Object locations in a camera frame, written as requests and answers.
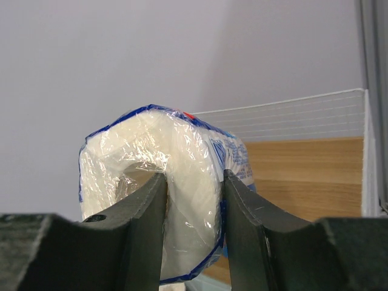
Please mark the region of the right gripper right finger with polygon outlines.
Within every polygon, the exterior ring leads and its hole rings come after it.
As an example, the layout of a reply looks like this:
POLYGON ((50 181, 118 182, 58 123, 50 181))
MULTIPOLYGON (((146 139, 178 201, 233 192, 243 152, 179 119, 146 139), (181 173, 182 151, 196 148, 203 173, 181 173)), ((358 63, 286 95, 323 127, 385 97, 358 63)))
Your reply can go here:
POLYGON ((386 290, 387 219, 309 222, 224 173, 233 290, 386 290))

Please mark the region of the blue roll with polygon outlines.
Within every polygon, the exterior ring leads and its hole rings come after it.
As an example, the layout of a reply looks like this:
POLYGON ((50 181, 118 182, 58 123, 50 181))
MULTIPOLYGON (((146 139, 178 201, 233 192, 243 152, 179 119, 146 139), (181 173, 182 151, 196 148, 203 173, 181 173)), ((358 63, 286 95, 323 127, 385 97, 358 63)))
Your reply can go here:
POLYGON ((140 188, 146 177, 167 180, 162 285, 188 281, 224 247, 224 171, 254 189, 244 143, 180 110, 150 104, 86 137, 79 151, 79 202, 88 218, 140 188))

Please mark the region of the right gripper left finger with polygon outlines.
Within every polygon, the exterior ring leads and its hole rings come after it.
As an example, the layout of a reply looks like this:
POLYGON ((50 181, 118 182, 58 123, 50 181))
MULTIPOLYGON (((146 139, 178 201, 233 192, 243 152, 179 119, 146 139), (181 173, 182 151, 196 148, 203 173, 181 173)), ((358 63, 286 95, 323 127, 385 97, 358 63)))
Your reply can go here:
POLYGON ((1 289, 158 290, 166 206, 166 179, 155 174, 83 222, 1 215, 1 289))

